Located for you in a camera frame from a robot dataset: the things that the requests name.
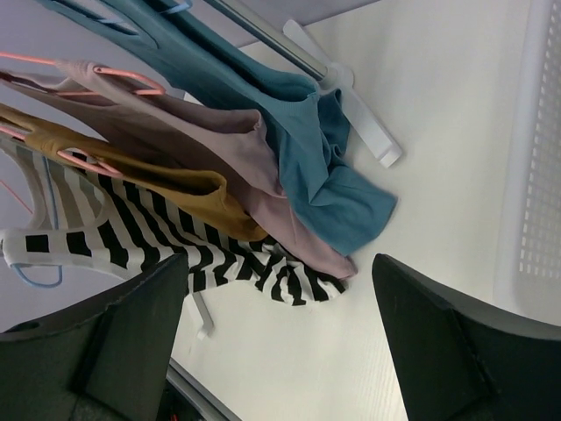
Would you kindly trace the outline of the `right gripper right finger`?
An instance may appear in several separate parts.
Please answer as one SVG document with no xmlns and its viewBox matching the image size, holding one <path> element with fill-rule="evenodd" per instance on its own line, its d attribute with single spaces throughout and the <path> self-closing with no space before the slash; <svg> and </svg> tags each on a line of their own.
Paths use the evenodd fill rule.
<svg viewBox="0 0 561 421">
<path fill-rule="evenodd" d="M 560 329 L 468 296 L 386 254 L 372 266 L 410 420 L 558 420 Z"/>
</svg>

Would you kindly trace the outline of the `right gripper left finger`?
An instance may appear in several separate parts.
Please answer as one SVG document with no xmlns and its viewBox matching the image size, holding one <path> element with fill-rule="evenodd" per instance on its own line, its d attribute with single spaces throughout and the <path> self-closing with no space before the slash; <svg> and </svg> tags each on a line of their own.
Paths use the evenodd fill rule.
<svg viewBox="0 0 561 421">
<path fill-rule="evenodd" d="M 1 334 L 3 420 L 154 420 L 187 290 L 176 254 Z"/>
</svg>

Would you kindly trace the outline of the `black white striped tank top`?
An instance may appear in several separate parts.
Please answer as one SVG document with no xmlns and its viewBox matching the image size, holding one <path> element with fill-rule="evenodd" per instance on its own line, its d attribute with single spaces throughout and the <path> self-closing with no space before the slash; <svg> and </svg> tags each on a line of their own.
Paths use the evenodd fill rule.
<svg viewBox="0 0 561 421">
<path fill-rule="evenodd" d="M 22 171 L 34 206 L 28 226 L 1 233 L 8 266 L 78 267 L 127 280 L 180 253 L 188 260 L 188 293 L 244 282 L 302 306 L 346 290 L 343 279 L 315 271 L 272 238 L 233 239 L 149 189 L 47 158 L 60 222 L 54 229 L 44 219 L 45 156 L 8 137 L 1 148 Z"/>
</svg>

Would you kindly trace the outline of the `blue hanger of striped top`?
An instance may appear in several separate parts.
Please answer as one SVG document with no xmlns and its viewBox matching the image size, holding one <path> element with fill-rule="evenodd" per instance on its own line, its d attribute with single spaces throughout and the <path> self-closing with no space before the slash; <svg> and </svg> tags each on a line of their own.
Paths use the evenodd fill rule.
<svg viewBox="0 0 561 421">
<path fill-rule="evenodd" d="M 42 184 L 43 198 L 45 203 L 44 219 L 48 220 L 52 228 L 58 229 L 60 227 L 57 203 L 53 190 L 52 176 L 50 172 L 50 165 L 46 157 L 41 158 L 42 170 L 44 173 L 45 181 Z M 39 289 L 54 289 L 60 286 L 63 282 L 63 269 L 62 266 L 52 266 L 56 269 L 57 280 L 52 283 L 36 282 L 30 279 L 23 271 L 23 266 L 20 264 L 10 265 L 12 271 L 27 285 Z"/>
</svg>

